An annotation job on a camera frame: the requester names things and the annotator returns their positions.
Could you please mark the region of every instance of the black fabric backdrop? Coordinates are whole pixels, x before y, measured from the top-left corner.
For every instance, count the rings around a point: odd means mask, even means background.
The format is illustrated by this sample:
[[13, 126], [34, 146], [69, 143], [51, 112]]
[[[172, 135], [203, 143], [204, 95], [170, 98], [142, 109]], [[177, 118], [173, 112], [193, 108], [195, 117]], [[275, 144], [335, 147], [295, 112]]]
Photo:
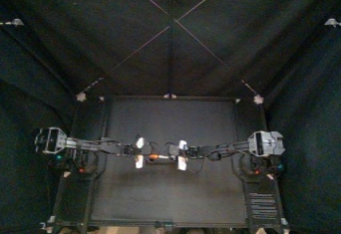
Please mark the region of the black fabric backdrop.
[[[35, 127], [72, 128], [76, 94], [97, 78], [105, 80], [92, 95], [237, 98], [253, 96], [244, 78], [265, 96], [272, 129], [287, 136], [289, 222], [308, 233], [338, 233], [341, 29], [324, 23], [341, 20], [341, 1], [205, 1], [180, 21], [221, 61], [170, 19], [201, 0], [154, 1], [170, 16], [149, 0], [0, 0], [0, 22], [26, 23], [0, 27], [2, 185], [14, 182], [18, 192], [2, 189], [2, 223], [19, 224], [18, 215], [31, 224], [47, 213], [42, 162], [19, 150], [33, 146]], [[13, 171], [23, 165], [31, 178]]]

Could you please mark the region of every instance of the white object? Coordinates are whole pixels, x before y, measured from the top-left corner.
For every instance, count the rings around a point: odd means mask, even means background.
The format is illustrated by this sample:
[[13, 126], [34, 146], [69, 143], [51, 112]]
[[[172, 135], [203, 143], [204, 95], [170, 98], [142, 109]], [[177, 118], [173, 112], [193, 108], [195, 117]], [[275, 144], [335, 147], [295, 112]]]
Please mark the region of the white object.
[[144, 137], [141, 137], [138, 142], [137, 142], [138, 149], [142, 149], [145, 147], [145, 144], [146, 144], [146, 140], [145, 140]]
[[183, 156], [177, 158], [177, 169], [187, 170], [187, 158]]
[[336, 28], [338, 25], [341, 26], [341, 23], [339, 23], [335, 18], [331, 18], [326, 22], [326, 26], [330, 26], [330, 25], [332, 25]]
[[72, 175], [72, 171], [66, 171], [63, 174], [65, 178], [68, 178], [70, 175]]
[[84, 92], [81, 92], [80, 94], [77, 94], [77, 98], [80, 102], [84, 102], [88, 99], [88, 95]]
[[187, 147], [187, 141], [185, 140], [181, 140], [180, 143], [179, 143], [179, 148], [181, 150], [188, 150], [188, 147]]
[[141, 155], [141, 154], [137, 156], [136, 167], [137, 168], [144, 168], [145, 167], [145, 156]]
[[256, 95], [253, 101], [261, 105], [264, 103], [264, 97], [261, 95]]

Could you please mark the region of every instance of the metal frame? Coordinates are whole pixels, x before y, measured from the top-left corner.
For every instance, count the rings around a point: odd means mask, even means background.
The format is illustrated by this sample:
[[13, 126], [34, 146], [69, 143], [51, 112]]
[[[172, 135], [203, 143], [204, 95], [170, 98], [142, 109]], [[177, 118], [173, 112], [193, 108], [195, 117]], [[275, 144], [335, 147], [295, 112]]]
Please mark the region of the metal frame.
[[[130, 99], [136, 99], [136, 100], [165, 100], [165, 98], [162, 97], [145, 97], [145, 96], [138, 96], [138, 97], [130, 97], [130, 96], [125, 96], [125, 97], [113, 97], [114, 99], [125, 99], [125, 100], [130, 100]], [[180, 97], [176, 99], [177, 101], [232, 101], [232, 98], [213, 98], [213, 97]], [[106, 135], [106, 129], [108, 129], [108, 105], [105, 104], [104, 106], [104, 110], [102, 110], [102, 136]], [[264, 125], [264, 129], [267, 130], [267, 121], [265, 121], [265, 114], [264, 114], [264, 108], [261, 106], [260, 109], [260, 113], [261, 113], [261, 121], [263, 121], [263, 125]], [[239, 125], [240, 125], [240, 119], [239, 119], [239, 107], [237, 104], [235, 105], [235, 126], [236, 126], [236, 139], [239, 140]], [[94, 205], [94, 195], [96, 195], [96, 187], [97, 187], [97, 180], [101, 176], [101, 173], [94, 173], [92, 175], [92, 177], [88, 179], [92, 183], [90, 183], [90, 189], [89, 189], [89, 193], [88, 193], [88, 205], [86, 205], [86, 210], [85, 210], [85, 214], [82, 217], [82, 222], [72, 222], [72, 221], [66, 221], [58, 218], [59, 215], [59, 211], [61, 211], [61, 201], [62, 201], [62, 196], [63, 196], [63, 191], [65, 191], [65, 178], [62, 177], [61, 180], [61, 186], [59, 186], [59, 192], [58, 192], [58, 198], [57, 198], [57, 204], [55, 204], [55, 209], [54, 209], [54, 215], [57, 216], [57, 223], [55, 223], [55, 230], [54, 233], [59, 233], [62, 228], [65, 226], [74, 226], [78, 227], [81, 230], [82, 234], [88, 234], [88, 229], [89, 226], [160, 226], [160, 227], [165, 227], [168, 229], [173, 229], [174, 227], [203, 227], [203, 228], [249, 228], [249, 231], [252, 234], [255, 234], [259, 230], [260, 227], [271, 227], [268, 226], [261, 226], [261, 225], [255, 225], [253, 221], [252, 221], [252, 210], [251, 207], [248, 205], [251, 205], [249, 203], [247, 203], [245, 205], [245, 210], [247, 210], [247, 219], [245, 219], [245, 224], [192, 224], [192, 223], [177, 223], [177, 222], [161, 222], [161, 221], [140, 221], [140, 220], [93, 220], [92, 219], [92, 214], [93, 214], [93, 205]], [[244, 180], [243, 181], [243, 185], [244, 185], [244, 194], [245, 194], [245, 201], [251, 202], [249, 199], [249, 184], [252, 183], [252, 185], [255, 185], [256, 183], [259, 183], [259, 185], [261, 185], [261, 181], [260, 180]], [[279, 192], [279, 184], [277, 184], [277, 180], [275, 180], [273, 182], [273, 196], [276, 198], [276, 202], [277, 202], [277, 214], [279, 214], [279, 225], [273, 226], [273, 228], [279, 231], [283, 231], [283, 225], [281, 225], [281, 219], [284, 218], [283, 216], [283, 208], [281, 208], [281, 198], [280, 198], [280, 192]]]

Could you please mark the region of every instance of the black cloth wall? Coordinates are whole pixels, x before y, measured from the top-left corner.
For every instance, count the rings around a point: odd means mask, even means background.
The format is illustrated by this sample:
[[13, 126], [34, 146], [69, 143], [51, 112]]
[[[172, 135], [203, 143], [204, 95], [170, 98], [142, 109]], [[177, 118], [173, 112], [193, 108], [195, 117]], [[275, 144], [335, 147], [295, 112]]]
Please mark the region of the black cloth wall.
[[285, 215], [294, 229], [311, 234], [341, 230], [341, 30], [322, 28], [283, 74], [269, 106], [271, 128], [285, 136]]
[[[6, 17], [9, 10], [0, 10]], [[70, 130], [74, 99], [42, 49], [25, 33], [15, 39], [18, 32], [0, 30], [0, 233], [37, 233], [51, 215], [58, 176], [35, 153], [35, 130]]]

